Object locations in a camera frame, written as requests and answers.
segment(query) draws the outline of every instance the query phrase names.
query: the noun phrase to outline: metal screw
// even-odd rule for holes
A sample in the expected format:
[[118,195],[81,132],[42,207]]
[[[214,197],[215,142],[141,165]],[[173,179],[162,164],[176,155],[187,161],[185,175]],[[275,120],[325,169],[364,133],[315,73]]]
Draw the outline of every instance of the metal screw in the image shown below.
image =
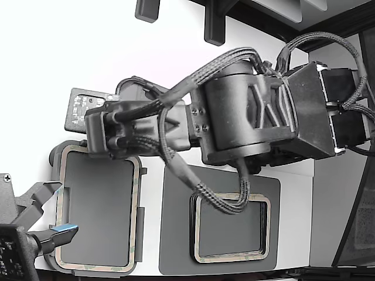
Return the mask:
[[12,180],[12,178],[11,178],[11,175],[10,175],[10,174],[6,174],[6,175],[4,175],[4,181],[5,181],[6,183],[10,183],[11,180]]

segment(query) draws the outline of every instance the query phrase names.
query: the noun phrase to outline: white table surface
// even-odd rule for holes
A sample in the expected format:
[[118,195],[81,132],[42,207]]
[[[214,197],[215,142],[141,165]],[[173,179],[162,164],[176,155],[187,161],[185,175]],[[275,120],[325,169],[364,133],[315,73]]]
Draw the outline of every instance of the white table surface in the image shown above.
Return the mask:
[[[50,151],[84,135],[64,131],[73,87],[114,92],[123,78],[137,75],[171,87],[198,67],[240,46],[252,46],[264,60],[275,62],[284,43],[227,18],[226,43],[203,40],[204,8],[187,0],[163,0],[159,19],[134,18],[136,0],[1,1],[0,25],[0,171],[12,175],[15,195],[36,181],[50,180]],[[297,50],[292,65],[308,55]],[[184,152],[189,164],[203,166],[198,149]],[[140,205],[146,208],[144,256],[133,275],[160,275],[159,233],[164,165],[142,157]],[[313,162],[264,169],[261,175],[281,182],[277,269],[309,263]],[[55,198],[33,230],[54,223]],[[293,225],[299,226],[294,231]],[[37,268],[47,269],[43,258]]]

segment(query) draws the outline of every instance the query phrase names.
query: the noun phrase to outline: black bracket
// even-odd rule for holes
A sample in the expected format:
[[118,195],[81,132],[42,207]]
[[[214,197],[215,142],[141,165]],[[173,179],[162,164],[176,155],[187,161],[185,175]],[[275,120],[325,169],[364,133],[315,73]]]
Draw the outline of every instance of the black bracket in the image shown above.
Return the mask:
[[204,40],[216,46],[225,43],[225,22],[229,10],[238,0],[207,0],[204,18]]
[[160,0],[137,0],[135,17],[153,23],[159,16]]

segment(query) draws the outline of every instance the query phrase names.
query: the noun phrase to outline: gray mat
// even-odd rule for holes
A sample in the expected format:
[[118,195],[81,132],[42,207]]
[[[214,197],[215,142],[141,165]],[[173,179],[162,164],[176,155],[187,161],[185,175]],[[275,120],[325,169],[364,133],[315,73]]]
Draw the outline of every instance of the gray mat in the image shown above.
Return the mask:
[[[237,173],[191,166],[215,192],[238,192]],[[162,229],[159,270],[164,275],[213,275],[273,270],[277,262],[280,183],[277,179],[251,176],[251,192],[268,197],[271,202],[270,252],[264,260],[200,264],[189,253],[189,190],[166,168],[162,204]],[[259,203],[251,203],[243,214],[221,214],[203,204],[201,229],[203,254],[229,253],[258,249],[260,238]]]
[[128,264],[133,171],[130,161],[93,159],[69,152],[64,185],[69,201],[64,194],[64,204],[69,205],[68,222],[77,224],[79,231],[62,247],[64,262]]

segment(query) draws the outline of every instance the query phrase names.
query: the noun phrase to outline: blue tab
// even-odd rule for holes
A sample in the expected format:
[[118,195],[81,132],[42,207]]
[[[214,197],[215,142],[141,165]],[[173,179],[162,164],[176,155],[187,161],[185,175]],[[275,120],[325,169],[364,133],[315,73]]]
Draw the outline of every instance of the blue tab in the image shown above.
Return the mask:
[[63,224],[63,225],[59,225],[58,227],[53,227],[51,229],[53,229],[55,231],[58,231],[58,232],[62,232],[62,231],[67,231],[67,230],[71,230],[71,229],[75,229],[75,228],[78,228],[78,225],[76,225],[76,224]]

